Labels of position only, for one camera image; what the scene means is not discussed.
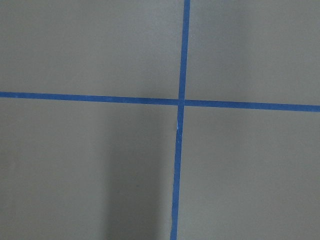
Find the brown paper table cover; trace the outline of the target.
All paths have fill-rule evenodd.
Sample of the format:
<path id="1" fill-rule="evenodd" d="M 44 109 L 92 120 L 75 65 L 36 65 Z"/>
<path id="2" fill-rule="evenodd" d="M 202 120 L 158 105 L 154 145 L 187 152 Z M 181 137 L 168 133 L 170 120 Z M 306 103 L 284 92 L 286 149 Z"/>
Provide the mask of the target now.
<path id="1" fill-rule="evenodd" d="M 317 240 L 317 0 L 3 0 L 3 240 Z"/>

